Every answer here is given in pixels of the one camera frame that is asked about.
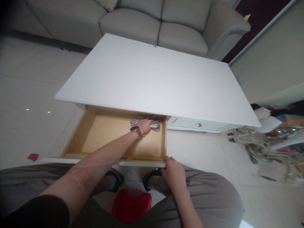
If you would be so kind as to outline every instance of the hand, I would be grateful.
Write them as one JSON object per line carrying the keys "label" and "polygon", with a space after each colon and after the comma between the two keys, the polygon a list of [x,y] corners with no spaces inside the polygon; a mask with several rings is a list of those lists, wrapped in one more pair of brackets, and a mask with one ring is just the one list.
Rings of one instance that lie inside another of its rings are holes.
{"label": "hand", "polygon": [[168,156],[166,156],[166,162],[166,169],[161,168],[161,173],[173,195],[187,191],[186,174],[183,165]]}
{"label": "hand", "polygon": [[145,134],[151,130],[150,123],[152,120],[149,120],[149,118],[145,118],[144,120],[138,121],[136,126],[139,127],[141,134]]}

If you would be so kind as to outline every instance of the open drawer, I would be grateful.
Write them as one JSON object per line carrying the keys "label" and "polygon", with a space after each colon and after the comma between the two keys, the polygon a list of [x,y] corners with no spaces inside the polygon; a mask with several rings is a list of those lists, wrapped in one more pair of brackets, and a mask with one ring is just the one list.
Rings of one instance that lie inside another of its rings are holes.
{"label": "open drawer", "polygon": [[[88,106],[61,157],[44,162],[77,163],[88,154],[130,131],[130,120],[145,113]],[[165,167],[167,116],[157,115],[160,131],[151,130],[137,139],[116,165]]]}

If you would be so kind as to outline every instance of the red paper scrap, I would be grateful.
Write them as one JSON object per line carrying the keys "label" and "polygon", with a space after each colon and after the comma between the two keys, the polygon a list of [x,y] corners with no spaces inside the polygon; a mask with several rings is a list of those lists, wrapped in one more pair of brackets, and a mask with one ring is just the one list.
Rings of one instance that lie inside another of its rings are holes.
{"label": "red paper scrap", "polygon": [[35,162],[38,159],[39,154],[30,154],[27,159]]}

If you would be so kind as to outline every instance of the red cushion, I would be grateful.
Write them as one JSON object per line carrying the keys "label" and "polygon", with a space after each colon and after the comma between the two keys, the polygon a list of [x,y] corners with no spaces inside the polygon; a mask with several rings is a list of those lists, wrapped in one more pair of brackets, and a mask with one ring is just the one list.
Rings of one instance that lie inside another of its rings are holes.
{"label": "red cushion", "polygon": [[133,196],[124,189],[116,196],[112,215],[125,224],[132,224],[151,209],[151,203],[149,193]]}

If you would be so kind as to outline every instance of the person's left hand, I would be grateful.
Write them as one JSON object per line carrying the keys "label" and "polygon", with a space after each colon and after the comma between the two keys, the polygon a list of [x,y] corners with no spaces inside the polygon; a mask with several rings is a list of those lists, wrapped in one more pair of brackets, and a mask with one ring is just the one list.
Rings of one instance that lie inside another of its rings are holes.
{"label": "person's left hand", "polygon": [[136,126],[139,127],[140,132],[142,134],[145,134],[147,132],[149,132],[151,130],[150,128],[150,123],[152,122],[152,120],[149,120],[149,118],[145,118],[144,120],[140,120],[138,121],[138,123],[136,124]]}

